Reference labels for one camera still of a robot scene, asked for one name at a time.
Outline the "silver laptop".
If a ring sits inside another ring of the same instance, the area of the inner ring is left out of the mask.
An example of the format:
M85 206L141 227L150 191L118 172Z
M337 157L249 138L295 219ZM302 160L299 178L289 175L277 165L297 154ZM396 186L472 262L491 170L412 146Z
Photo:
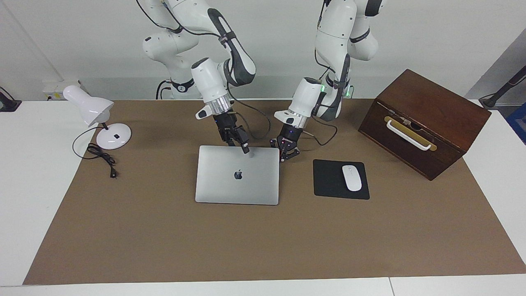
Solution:
M275 206L279 202L280 150L200 146L195 201L201 204Z

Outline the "black mouse pad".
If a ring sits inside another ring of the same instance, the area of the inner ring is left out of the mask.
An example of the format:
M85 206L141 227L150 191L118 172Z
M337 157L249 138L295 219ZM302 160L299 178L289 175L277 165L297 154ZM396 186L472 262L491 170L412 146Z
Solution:
M354 165L361 176L362 188L358 192L347 190L342 174L342 166ZM366 168L362 162L342 162L334 160L313 160L314 194L323 197L340 197L353 200L369 200Z

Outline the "white computer mouse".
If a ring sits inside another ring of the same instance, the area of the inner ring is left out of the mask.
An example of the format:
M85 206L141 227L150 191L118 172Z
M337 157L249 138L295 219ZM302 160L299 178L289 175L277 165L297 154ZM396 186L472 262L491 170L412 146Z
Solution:
M362 180L360 172L354 165L342 166L342 174L344 177L344 183L346 184L347 190L351 192L358 192L362 189Z

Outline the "brown table mat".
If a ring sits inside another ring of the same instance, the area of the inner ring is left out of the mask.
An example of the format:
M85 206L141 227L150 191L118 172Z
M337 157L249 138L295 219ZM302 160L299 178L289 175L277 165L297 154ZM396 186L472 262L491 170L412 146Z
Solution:
M24 284L526 273L466 163L422 177L358 132L371 103L344 103L331 143L281 165L279 204L251 206L195 201L199 146L221 144L201 102L117 101L119 176L81 161ZM364 163L370 199L315 195L315 159Z

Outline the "white desk lamp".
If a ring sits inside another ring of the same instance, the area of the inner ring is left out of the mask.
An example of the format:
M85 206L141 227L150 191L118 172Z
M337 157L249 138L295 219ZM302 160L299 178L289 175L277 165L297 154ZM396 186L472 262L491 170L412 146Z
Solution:
M67 86L63 91L64 97L76 105L87 126L100 123L103 128L96 137L96 143L104 150L115 150L129 142L132 131L123 123L107 125L110 110L114 102L101 97L90 96L78 86Z

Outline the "dark brown wooden box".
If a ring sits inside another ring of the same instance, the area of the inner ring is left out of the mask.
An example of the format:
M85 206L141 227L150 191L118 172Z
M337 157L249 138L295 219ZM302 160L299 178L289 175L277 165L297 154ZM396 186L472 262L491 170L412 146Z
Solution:
M468 152L490 112L406 69L372 103L359 131L428 180ZM430 150L420 150L387 129L386 122Z

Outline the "white power strip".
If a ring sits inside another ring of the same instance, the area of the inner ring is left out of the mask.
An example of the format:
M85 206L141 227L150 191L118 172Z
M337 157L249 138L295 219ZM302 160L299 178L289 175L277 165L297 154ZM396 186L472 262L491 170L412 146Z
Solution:
M44 82L44 88L42 90L44 99L46 101L64 101L64 89L67 86L78 86L83 88L79 80L72 81L60 81L60 82Z

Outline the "black stand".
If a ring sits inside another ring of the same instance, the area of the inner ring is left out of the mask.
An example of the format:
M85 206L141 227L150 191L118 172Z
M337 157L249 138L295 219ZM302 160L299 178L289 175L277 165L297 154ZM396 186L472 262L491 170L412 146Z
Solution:
M484 108L487 108L487 109L493 108L496 105L497 101L503 95L505 95L506 92L508 92L509 90L511 90L512 88L514 88L518 84L520 84L525 79L526 79L526 65L524 65L524 67L522 67L499 90L497 90L496 92L494 92L492 94L489 94L489 95L486 95L486 96L483 96L483 97L479 98L478 101L479 101L479 103L481 103L481 105Z

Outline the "blue crate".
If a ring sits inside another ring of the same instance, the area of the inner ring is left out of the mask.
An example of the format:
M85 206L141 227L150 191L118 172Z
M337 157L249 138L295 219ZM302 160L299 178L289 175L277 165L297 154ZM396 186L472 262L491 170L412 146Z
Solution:
M526 145L526 102L507 116L505 120Z

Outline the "black clamp mount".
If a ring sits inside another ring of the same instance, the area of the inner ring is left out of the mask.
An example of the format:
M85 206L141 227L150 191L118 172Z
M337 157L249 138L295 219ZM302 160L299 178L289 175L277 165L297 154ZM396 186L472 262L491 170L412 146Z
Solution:
M22 101L15 99L5 88L0 86L0 112L15 112Z

